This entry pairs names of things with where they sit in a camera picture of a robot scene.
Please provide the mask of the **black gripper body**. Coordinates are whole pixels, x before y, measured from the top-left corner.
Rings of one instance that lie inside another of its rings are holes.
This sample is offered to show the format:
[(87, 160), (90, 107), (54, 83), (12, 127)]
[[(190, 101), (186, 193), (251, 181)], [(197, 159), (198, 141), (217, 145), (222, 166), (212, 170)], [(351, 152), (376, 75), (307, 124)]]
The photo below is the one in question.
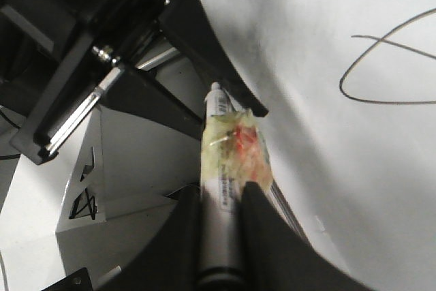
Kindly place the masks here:
[(202, 59), (194, 23), (199, 0), (1, 0), (1, 104), (25, 118), (11, 145), (46, 163), (98, 104), (199, 138), (201, 118), (138, 67), (162, 39)]

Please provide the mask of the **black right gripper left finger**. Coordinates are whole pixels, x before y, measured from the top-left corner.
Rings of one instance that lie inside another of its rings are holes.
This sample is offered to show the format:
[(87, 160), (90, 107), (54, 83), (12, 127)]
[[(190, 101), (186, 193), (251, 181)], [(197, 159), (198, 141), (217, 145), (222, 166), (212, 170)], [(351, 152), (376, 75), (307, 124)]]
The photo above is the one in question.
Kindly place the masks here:
[(60, 232), (65, 274), (46, 290), (194, 290), (200, 195), (176, 204)]

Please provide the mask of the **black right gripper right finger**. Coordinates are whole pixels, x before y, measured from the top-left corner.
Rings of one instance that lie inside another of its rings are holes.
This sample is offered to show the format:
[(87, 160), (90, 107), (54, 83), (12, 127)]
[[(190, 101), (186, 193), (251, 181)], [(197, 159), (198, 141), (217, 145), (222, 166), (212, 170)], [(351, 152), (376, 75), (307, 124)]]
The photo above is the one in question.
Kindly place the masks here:
[(250, 290), (370, 290), (304, 242), (257, 183), (245, 184), (240, 214)]

